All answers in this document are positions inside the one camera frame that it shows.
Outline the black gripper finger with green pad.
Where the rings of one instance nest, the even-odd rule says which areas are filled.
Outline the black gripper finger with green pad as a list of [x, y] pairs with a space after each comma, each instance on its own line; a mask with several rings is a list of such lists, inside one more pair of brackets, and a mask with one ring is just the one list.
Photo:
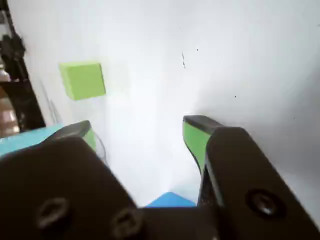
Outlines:
[[144, 217], [79, 136], [48, 139], [0, 159], [3, 240], [141, 240]]
[[182, 131], [201, 175], [198, 204], [212, 207], [217, 239], [319, 239], [310, 215], [245, 129], [186, 115]]

